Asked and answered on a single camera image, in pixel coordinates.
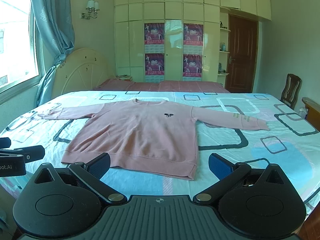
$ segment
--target brown wooden door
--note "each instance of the brown wooden door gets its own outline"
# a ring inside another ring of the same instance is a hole
[[[258,22],[229,16],[229,57],[226,89],[251,93],[256,68]]]

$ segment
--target door handle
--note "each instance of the door handle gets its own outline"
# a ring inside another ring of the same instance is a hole
[[[233,60],[236,60],[236,59],[231,57],[231,56],[229,56],[229,64],[231,64]]]

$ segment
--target gray ribbed plate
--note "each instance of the gray ribbed plate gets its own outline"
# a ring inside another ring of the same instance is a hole
[[[245,240],[226,228],[210,207],[193,204],[189,196],[133,196],[110,206],[84,233],[68,240]],[[288,240],[299,240],[290,236]],[[20,240],[33,240],[24,236]]]

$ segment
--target wall lamp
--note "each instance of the wall lamp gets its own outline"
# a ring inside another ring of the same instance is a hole
[[[99,11],[99,3],[95,2],[94,0],[89,0],[87,3],[87,13],[82,13],[81,18],[90,20],[90,18],[96,19],[98,17],[98,11]]]

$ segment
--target curtain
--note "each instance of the curtain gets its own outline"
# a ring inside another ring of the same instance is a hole
[[[54,57],[53,66],[39,83],[36,106],[40,106],[51,100],[56,67],[72,52],[75,33],[70,0],[32,0],[32,8],[43,42]]]

